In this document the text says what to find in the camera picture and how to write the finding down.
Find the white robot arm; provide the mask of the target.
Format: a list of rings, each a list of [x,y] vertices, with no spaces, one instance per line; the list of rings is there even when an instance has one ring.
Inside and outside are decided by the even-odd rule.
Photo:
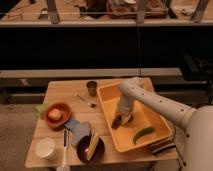
[[[193,108],[183,103],[157,95],[144,88],[139,77],[122,80],[116,115],[121,116],[121,124],[128,122],[137,100],[185,132],[182,171],[213,171],[213,106]]]

